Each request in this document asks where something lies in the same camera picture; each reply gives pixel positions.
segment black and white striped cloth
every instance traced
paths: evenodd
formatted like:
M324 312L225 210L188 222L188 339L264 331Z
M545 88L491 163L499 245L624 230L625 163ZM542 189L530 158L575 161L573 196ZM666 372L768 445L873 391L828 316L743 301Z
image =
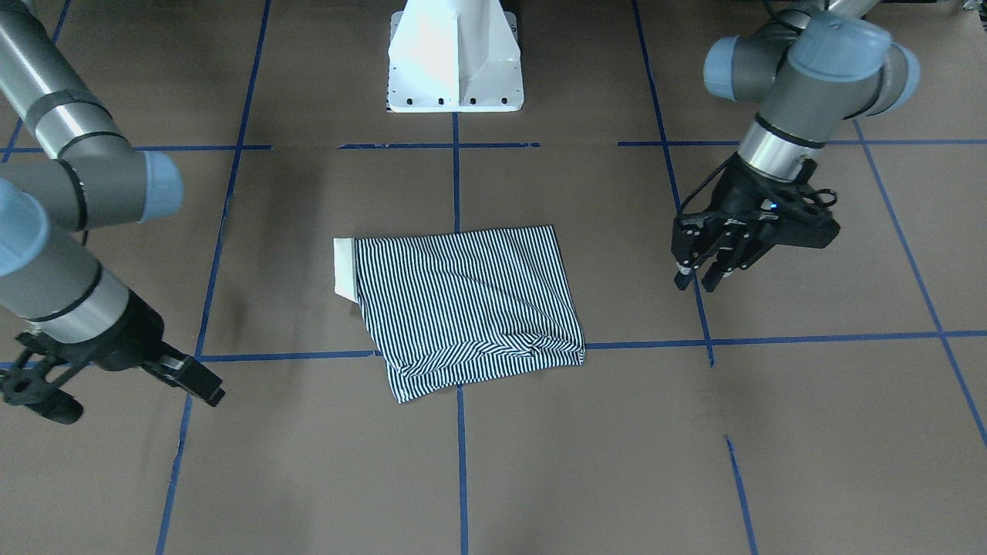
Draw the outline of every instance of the black and white striped cloth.
M585 361L552 226L357 239L353 251L360 311L399 403Z

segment striped fabric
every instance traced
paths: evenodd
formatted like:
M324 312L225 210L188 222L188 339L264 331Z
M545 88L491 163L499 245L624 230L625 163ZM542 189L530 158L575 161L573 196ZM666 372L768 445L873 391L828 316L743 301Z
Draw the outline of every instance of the striped fabric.
M357 301L399 403L586 357L551 226L357 239Z

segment white mounting plate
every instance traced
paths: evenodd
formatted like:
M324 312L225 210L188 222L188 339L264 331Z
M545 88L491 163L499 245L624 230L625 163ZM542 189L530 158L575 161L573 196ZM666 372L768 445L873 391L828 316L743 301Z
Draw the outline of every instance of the white mounting plate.
M405 12L391 17L391 63L388 75L387 108L397 113L516 112L524 105L520 56L513 59L488 57L472 75L461 73L461 51L470 48L468 37L460 40L456 20L442 21L429 28L426 38L417 37L409 51L395 55L394 38ZM503 13L517 48L517 17ZM503 19L493 25L502 25ZM486 52L487 44L474 44Z

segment blue cap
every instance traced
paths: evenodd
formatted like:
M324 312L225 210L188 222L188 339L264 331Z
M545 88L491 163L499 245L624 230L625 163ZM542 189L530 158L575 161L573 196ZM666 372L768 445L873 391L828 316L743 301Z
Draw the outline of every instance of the blue cap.
M912 98L912 95L915 94L915 89L919 88L919 82L922 81L922 66L919 64L918 56L897 42L892 46L901 50L901 53L905 55L905 61L908 63L908 75L905 77L905 88L902 89L898 100L894 101L894 104L887 107L887 110L881 112L882 114L887 114L888 112L908 102L908 99Z
M710 94L736 102L733 96L733 52L740 37L726 37L717 40L706 54L703 65L703 80Z
M821 12L789 50L789 63L819 81L852 83L877 73L889 48L891 34L877 25Z
M50 231L48 213L38 201L0 179L0 276L37 258Z
M182 207L185 186L178 166L164 152L144 152L147 168L147 199L140 222L170 216Z

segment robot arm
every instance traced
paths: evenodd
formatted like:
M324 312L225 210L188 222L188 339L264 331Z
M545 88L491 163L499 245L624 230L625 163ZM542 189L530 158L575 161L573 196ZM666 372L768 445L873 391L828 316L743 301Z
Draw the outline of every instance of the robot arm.
M215 406L222 380L164 343L161 316L68 233L174 213L178 168L133 150L19 1L0 0L0 67L0 89L51 158L0 167L0 304L33 326L0 372L4 401L71 424L82 406L60 388L95 363L140 366ZM34 356L42 359L30 364Z
M875 116L904 103L918 85L919 65L881 28L857 19L876 2L801 2L773 14L754 36L717 42L704 69L707 88L731 100L761 102L710 204L684 213L672 229L675 282L714 258L703 277L712 292L735 270L747 270L775 245L824 248L839 233L832 191L808 180L843 119Z

